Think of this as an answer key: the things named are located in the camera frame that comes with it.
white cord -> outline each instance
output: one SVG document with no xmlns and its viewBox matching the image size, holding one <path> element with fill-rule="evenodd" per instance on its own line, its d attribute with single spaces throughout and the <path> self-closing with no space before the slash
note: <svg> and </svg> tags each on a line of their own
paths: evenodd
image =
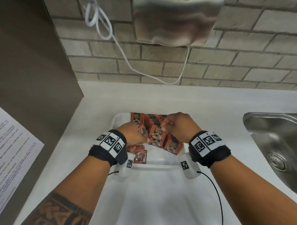
<svg viewBox="0 0 297 225">
<path fill-rule="evenodd" d="M 90 10 L 91 10 L 91 6 L 93 7 L 93 9 L 95 10 L 95 13 L 94 13 L 94 17 L 91 21 L 89 21 L 89 15 L 90 15 Z M 99 30 L 99 20 L 102 22 L 102 24 L 106 27 L 106 29 L 109 31 L 109 35 L 104 37 L 101 33 L 100 33 L 100 30 Z M 112 32 L 112 26 L 111 26 L 111 23 L 108 19 L 108 17 L 106 16 L 106 14 L 104 13 L 104 11 L 99 7 L 99 5 L 97 4 L 96 0 L 91 0 L 90 3 L 88 3 L 87 5 L 87 8 L 86 8 L 86 14 L 85 14 L 85 22 L 87 24 L 87 26 L 89 27 L 92 27 L 94 25 L 96 25 L 96 29 L 97 29 L 97 32 L 99 34 L 99 36 L 103 39 L 103 40 L 109 40 L 110 38 L 113 38 L 113 40 L 115 41 L 116 45 L 119 47 L 126 63 L 128 64 L 129 68 L 131 70 L 133 70 L 134 72 L 138 73 L 138 74 L 141 74 L 143 76 L 146 76 L 146 77 L 150 77 L 150 78 L 153 78 L 155 80 L 158 80 L 159 82 L 163 83 L 163 84 L 176 84 L 177 82 L 180 81 L 181 79 L 181 76 L 183 75 L 183 72 L 184 72 L 184 69 L 186 67 L 186 63 L 187 63 L 187 59 L 188 59 L 188 56 L 189 56 L 189 50 L 190 48 L 188 47 L 187 48 L 187 54 L 186 54 L 186 59 L 185 59 L 185 62 L 184 62 L 184 65 L 183 65 L 183 68 L 181 69 L 181 74 L 179 75 L 178 79 L 173 82 L 173 83 L 166 83 L 162 80 L 160 80 L 159 78 L 157 77 L 154 77 L 154 76 L 151 76 L 151 75 L 148 75 L 148 74 L 144 74 L 142 72 L 139 72 L 137 71 L 136 69 L 132 68 L 132 66 L 130 65 L 123 49 L 121 48 L 120 44 L 118 43 L 118 41 L 116 40 L 115 36 L 113 35 L 113 32 Z"/>
</svg>

wrist strap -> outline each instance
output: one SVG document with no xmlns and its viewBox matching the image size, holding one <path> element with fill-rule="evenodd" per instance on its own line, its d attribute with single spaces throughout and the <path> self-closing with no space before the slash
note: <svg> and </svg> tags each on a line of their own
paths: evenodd
<svg viewBox="0 0 297 225">
<path fill-rule="evenodd" d="M 200 131 L 189 143 L 189 152 L 194 162 L 210 166 L 231 155 L 230 149 L 214 132 Z"/>
<path fill-rule="evenodd" d="M 89 151 L 89 156 L 108 161 L 110 166 L 122 165 L 127 161 L 126 138 L 118 130 L 110 130 L 100 135 Z"/>
</svg>

tile backsplash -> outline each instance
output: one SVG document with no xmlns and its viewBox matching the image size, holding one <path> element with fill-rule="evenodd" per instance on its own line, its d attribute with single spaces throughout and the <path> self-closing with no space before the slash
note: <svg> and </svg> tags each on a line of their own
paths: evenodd
<svg viewBox="0 0 297 225">
<path fill-rule="evenodd" d="M 131 71 L 114 42 L 86 26 L 89 0 L 44 2 L 78 80 L 158 83 Z M 136 42 L 130 0 L 97 2 L 131 66 L 174 82 L 186 48 Z M 107 36 L 104 26 L 99 27 Z M 226 0 L 205 45 L 191 48 L 177 85 L 297 91 L 297 0 Z"/>
</svg>

sink drain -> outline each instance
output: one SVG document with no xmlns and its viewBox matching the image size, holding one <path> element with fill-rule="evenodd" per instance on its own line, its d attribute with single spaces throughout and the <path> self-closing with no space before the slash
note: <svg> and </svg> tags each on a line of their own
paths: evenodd
<svg viewBox="0 0 297 225">
<path fill-rule="evenodd" d="M 266 155 L 267 161 L 269 162 L 269 164 L 279 170 L 279 171 L 284 171 L 286 169 L 286 164 L 284 162 L 284 160 L 279 157 L 277 154 L 275 153 L 268 153 Z"/>
</svg>

brick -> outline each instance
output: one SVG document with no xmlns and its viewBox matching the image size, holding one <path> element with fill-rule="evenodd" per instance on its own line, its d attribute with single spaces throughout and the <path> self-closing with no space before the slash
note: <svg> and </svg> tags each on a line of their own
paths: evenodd
<svg viewBox="0 0 297 225">
<path fill-rule="evenodd" d="M 94 80 L 99 81 L 98 75 L 94 73 L 78 73 L 75 72 L 75 76 L 77 80 Z"/>
<path fill-rule="evenodd" d="M 279 53 L 297 53 L 297 37 L 277 35 L 265 51 Z"/>
<path fill-rule="evenodd" d="M 140 82 L 140 76 L 133 75 L 99 74 L 99 79 L 106 82 Z"/>
<path fill-rule="evenodd" d="M 247 32 L 225 32 L 219 48 L 262 51 L 272 39 L 272 34 L 256 34 Z"/>
<path fill-rule="evenodd" d="M 76 0 L 44 0 L 44 3 L 51 16 L 81 17 Z"/>
<path fill-rule="evenodd" d="M 193 48 L 188 62 L 228 65 L 233 60 L 234 56 L 235 52 L 230 51 Z"/>
<path fill-rule="evenodd" d="M 144 74 L 161 75 L 161 73 L 162 73 L 163 63 L 149 62 L 149 61 L 133 61 L 133 60 L 129 60 L 129 63 L 134 69 L 136 69 L 139 72 L 142 72 Z M 119 69 L 120 69 L 120 73 L 138 74 L 138 73 L 132 71 L 128 67 L 125 60 L 119 60 Z"/>
<path fill-rule="evenodd" d="M 297 69 L 297 56 L 285 56 L 277 65 L 276 68 Z"/>
<path fill-rule="evenodd" d="M 73 41 L 61 39 L 66 55 L 68 56 L 91 56 L 89 45 L 85 41 Z"/>
<path fill-rule="evenodd" d="M 87 73 L 117 73 L 115 59 L 69 57 L 73 71 Z"/>
<path fill-rule="evenodd" d="M 239 0 L 239 3 L 276 8 L 293 8 L 296 6 L 295 0 Z"/>
<path fill-rule="evenodd" d="M 178 77 L 181 73 L 183 63 L 165 63 L 163 75 Z M 186 64 L 183 77 L 202 78 L 206 66 Z"/>
<path fill-rule="evenodd" d="M 160 80 L 166 82 L 166 83 L 173 83 L 177 80 L 177 77 L 158 77 Z M 161 82 L 150 78 L 150 77 L 141 77 L 141 82 L 142 83 L 151 83 L 151 84 L 162 84 Z"/>
<path fill-rule="evenodd" d="M 181 81 L 182 85 L 195 85 L 195 86 L 218 86 L 220 80 L 203 80 L 203 79 L 187 79 L 183 78 Z"/>
<path fill-rule="evenodd" d="M 265 10 L 254 30 L 297 33 L 297 13 Z"/>
<path fill-rule="evenodd" d="M 142 58 L 162 61 L 184 62 L 186 48 L 143 45 Z"/>
<path fill-rule="evenodd" d="M 251 69 L 244 80 L 280 82 L 289 71 L 276 69 Z"/>
<path fill-rule="evenodd" d="M 255 88 L 257 84 L 257 82 L 222 80 L 220 87 Z"/>
<path fill-rule="evenodd" d="M 291 90 L 295 84 L 280 84 L 280 83 L 260 83 L 257 88 L 262 89 L 279 89 L 279 90 Z"/>
<path fill-rule="evenodd" d="M 223 34 L 223 31 L 211 31 L 210 35 L 208 37 L 208 40 L 205 42 L 203 47 L 208 47 L 208 48 L 215 48 Z"/>
<path fill-rule="evenodd" d="M 297 71 L 290 72 L 282 82 L 297 84 Z"/>
<path fill-rule="evenodd" d="M 90 42 L 91 49 L 94 56 L 100 57 L 112 57 L 123 58 L 118 46 L 109 42 Z M 140 46 L 138 44 L 123 44 L 121 43 L 125 55 L 127 58 L 139 59 L 140 58 Z"/>
<path fill-rule="evenodd" d="M 272 54 L 240 52 L 232 64 L 238 66 L 273 67 L 281 58 L 282 56 Z"/>
<path fill-rule="evenodd" d="M 209 66 L 204 78 L 241 80 L 248 70 L 242 67 Z"/>
<path fill-rule="evenodd" d="M 132 24 L 116 23 L 113 28 L 118 41 L 136 42 Z"/>
<path fill-rule="evenodd" d="M 85 10 L 83 7 L 87 7 L 89 0 L 79 0 L 83 15 L 85 16 Z M 131 4 L 127 0 L 97 0 L 98 5 L 105 12 L 110 20 L 120 21 L 132 21 L 131 18 Z"/>
<path fill-rule="evenodd" d="M 216 21 L 215 28 L 251 29 L 260 12 L 260 9 L 224 6 Z"/>
<path fill-rule="evenodd" d="M 59 37 L 102 40 L 98 35 L 96 28 L 88 27 L 85 21 L 64 19 L 52 20 Z M 102 23 L 99 23 L 99 28 L 103 36 L 108 35 L 108 32 Z"/>
</svg>

